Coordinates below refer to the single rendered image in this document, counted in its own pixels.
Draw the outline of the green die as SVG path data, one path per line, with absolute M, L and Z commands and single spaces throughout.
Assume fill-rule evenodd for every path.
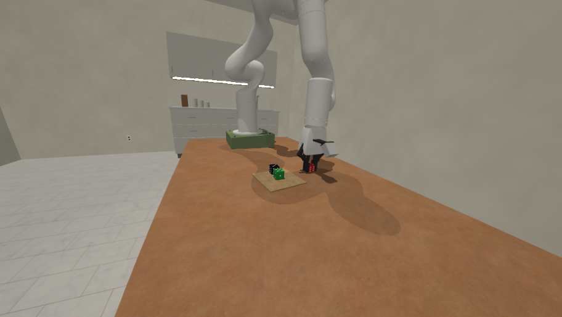
M 273 177 L 278 180 L 278 179 L 284 179 L 284 171 L 281 168 L 277 168 L 274 169 L 274 174 Z

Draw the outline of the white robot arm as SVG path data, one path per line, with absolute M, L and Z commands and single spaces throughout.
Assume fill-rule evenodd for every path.
M 225 64 L 228 78 L 248 82 L 246 87 L 236 92 L 239 130 L 233 131 L 233 134 L 263 133 L 257 129 L 256 92 L 264 79 L 265 69 L 255 59 L 265 52 L 272 40 L 274 32 L 269 20 L 272 14 L 298 19 L 302 58 L 312 76 L 307 85 L 304 124 L 314 128 L 327 126 L 329 111 L 335 106 L 336 92 L 328 54 L 325 1 L 251 0 L 251 3 L 255 13 L 253 28 L 245 44 Z

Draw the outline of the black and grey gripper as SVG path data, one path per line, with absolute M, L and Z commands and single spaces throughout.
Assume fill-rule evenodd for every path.
M 309 173 L 310 155 L 313 155 L 313 160 L 311 160 L 311 163 L 315 165 L 314 171 L 317 171 L 317 162 L 319 162 L 320 158 L 324 155 L 322 148 L 320 146 L 321 144 L 318 142 L 314 142 L 313 139 L 321 139 L 326 141 L 326 138 L 327 138 L 327 131 L 325 127 L 314 128 L 306 125 L 305 127 L 303 127 L 299 138 L 297 156 L 302 159 L 303 171 L 305 171 L 306 173 Z

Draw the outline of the black die with white pips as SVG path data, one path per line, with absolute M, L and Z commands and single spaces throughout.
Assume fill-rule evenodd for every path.
M 279 166 L 277 164 L 270 164 L 269 165 L 269 172 L 273 175 L 274 174 L 274 169 L 279 168 Z

